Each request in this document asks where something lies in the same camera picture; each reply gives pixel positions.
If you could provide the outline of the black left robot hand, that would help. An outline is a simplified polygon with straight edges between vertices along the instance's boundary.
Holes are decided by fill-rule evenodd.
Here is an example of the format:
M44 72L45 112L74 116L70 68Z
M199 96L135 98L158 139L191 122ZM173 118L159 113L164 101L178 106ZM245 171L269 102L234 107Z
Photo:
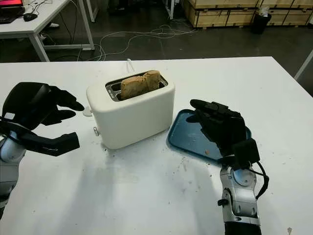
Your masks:
M75 96L56 86L37 82L20 82L7 96L2 117L5 121L34 130L39 124L45 126L61 123L72 118L84 106Z

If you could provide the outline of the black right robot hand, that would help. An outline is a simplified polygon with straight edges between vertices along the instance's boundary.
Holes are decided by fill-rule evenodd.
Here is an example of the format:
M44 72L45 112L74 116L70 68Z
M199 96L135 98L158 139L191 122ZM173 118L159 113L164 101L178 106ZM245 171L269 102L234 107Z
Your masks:
M246 140L245 121L239 112L217 102L198 99L190 100L190 105L195 112L187 122L199 123L201 131L217 145L223 157L233 154L234 144Z

